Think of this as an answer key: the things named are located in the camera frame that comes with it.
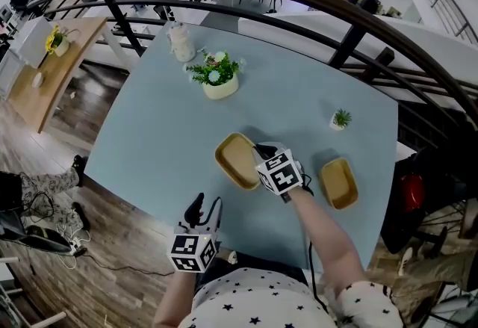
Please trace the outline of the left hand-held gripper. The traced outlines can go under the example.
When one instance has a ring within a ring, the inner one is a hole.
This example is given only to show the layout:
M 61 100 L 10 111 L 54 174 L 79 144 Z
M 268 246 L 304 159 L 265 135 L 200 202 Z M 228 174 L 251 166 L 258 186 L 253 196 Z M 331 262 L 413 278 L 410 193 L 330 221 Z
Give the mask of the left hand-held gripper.
M 187 207 L 182 220 L 174 229 L 170 241 L 168 259 L 176 271 L 204 273 L 218 253 L 217 233 L 220 228 L 223 202 L 217 197 L 202 226 L 205 231 L 194 230 L 203 215 L 201 208 L 204 193 L 199 193 Z

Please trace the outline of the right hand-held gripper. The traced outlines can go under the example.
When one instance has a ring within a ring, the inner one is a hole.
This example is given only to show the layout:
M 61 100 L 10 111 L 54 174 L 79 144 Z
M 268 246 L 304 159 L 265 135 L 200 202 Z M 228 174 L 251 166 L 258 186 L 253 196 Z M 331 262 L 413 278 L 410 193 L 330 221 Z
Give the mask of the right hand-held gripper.
M 284 203 L 290 202 L 288 192 L 303 185 L 302 169 L 292 151 L 282 143 L 263 142 L 253 147 L 253 158 L 265 188 L 280 196 Z

